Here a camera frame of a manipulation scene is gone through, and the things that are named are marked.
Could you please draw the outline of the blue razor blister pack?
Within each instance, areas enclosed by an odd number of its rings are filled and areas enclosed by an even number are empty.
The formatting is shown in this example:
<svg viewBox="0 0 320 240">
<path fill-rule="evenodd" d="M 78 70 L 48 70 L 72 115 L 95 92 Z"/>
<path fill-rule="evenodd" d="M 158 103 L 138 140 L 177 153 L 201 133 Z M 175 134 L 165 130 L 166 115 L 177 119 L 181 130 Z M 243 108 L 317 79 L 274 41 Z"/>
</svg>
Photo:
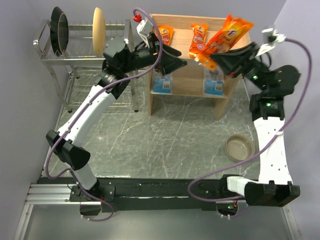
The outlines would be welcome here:
<svg viewBox="0 0 320 240">
<path fill-rule="evenodd" d="M 151 93 L 170 95 L 173 93 L 173 75 L 162 75 L 161 73 L 154 72 Z"/>
<path fill-rule="evenodd" d="M 203 94 L 207 96 L 223 97 L 224 94 L 225 76 L 222 70 L 217 67 L 215 70 L 210 70 L 207 67 L 203 68 Z"/>
</svg>

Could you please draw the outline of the orange razor pack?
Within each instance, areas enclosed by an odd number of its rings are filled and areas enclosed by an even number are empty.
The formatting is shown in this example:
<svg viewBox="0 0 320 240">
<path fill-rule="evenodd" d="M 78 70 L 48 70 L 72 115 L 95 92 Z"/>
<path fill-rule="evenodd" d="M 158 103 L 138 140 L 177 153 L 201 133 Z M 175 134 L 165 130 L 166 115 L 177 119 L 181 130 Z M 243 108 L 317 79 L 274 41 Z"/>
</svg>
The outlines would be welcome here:
<svg viewBox="0 0 320 240">
<path fill-rule="evenodd" d="M 229 14 L 222 28 L 196 54 L 195 61 L 214 71 L 218 64 L 211 59 L 211 55 L 227 53 L 254 25 L 241 17 Z"/>
<path fill-rule="evenodd" d="M 208 33 L 208 25 L 192 23 L 191 28 L 193 30 L 193 37 L 189 48 L 189 57 L 195 58 L 196 55 L 200 53 L 205 46 Z"/>
<path fill-rule="evenodd" d="M 160 35 L 156 32 L 156 37 L 161 36 L 163 44 L 169 46 L 173 38 L 174 28 L 168 25 L 158 25 L 158 30 Z"/>
</svg>

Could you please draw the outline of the wooden two-tier shelf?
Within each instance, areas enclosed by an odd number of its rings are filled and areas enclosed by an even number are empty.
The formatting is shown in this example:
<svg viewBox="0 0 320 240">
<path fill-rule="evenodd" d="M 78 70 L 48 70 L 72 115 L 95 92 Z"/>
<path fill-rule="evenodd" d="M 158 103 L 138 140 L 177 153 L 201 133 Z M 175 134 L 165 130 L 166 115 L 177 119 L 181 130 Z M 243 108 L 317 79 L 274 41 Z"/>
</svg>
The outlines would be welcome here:
<svg viewBox="0 0 320 240">
<path fill-rule="evenodd" d="M 205 45 L 223 27 L 227 17 L 203 17 L 172 14 L 152 14 L 151 16 L 157 26 L 164 25 L 174 28 L 170 47 L 181 52 L 181 58 L 187 61 L 187 66 L 182 67 L 172 73 L 173 89 L 172 94 L 151 93 L 154 72 L 148 75 L 147 80 L 147 105 L 148 114 L 153 113 L 153 99 L 156 95 L 173 95 L 184 97 L 204 97 L 214 100 L 215 118 L 218 120 L 223 115 L 225 108 L 240 80 L 239 77 L 232 78 L 224 74 L 224 96 L 210 96 L 203 94 L 203 71 L 205 66 L 190 58 L 189 49 L 193 38 L 191 24 L 208 25 Z M 249 32 L 247 32 L 230 50 L 236 50 L 248 45 L 251 42 Z"/>
</svg>

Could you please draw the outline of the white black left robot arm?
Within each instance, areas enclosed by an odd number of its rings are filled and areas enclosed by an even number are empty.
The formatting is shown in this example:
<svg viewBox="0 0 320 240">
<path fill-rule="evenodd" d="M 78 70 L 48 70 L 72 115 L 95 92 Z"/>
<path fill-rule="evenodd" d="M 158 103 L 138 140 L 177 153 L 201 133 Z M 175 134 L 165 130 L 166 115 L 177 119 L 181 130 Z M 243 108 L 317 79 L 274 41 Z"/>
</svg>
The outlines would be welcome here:
<svg viewBox="0 0 320 240">
<path fill-rule="evenodd" d="M 58 131 L 50 130 L 46 139 L 51 152 L 65 163 L 81 186 L 81 195 L 88 201 L 102 198 L 99 180 L 89 166 L 91 154 L 83 148 L 85 137 L 103 112 L 115 103 L 131 81 L 140 77 L 130 73 L 146 68 L 163 76 L 185 67 L 182 53 L 161 43 L 154 33 L 130 50 L 125 40 L 114 37 L 104 49 L 102 70 L 89 94 L 73 116 Z"/>
</svg>

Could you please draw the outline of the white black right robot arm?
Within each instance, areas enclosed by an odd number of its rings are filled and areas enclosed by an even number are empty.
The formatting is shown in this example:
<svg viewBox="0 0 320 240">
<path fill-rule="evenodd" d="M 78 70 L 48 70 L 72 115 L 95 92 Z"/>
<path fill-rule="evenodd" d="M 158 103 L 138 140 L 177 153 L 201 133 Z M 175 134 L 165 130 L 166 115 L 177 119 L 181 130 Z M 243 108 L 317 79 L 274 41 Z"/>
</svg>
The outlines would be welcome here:
<svg viewBox="0 0 320 240">
<path fill-rule="evenodd" d="M 252 42 L 245 47 L 210 56 L 225 75 L 246 77 L 261 90 L 253 94 L 249 102 L 262 152 L 258 180 L 230 175 L 219 186 L 218 192 L 224 199 L 230 199 L 237 193 L 249 206 L 283 207 L 301 194 L 300 187 L 293 183 L 289 173 L 283 134 L 287 123 L 284 98 L 294 92 L 300 73 L 292 65 L 271 70 L 258 59 L 258 51 L 259 47 Z"/>
</svg>

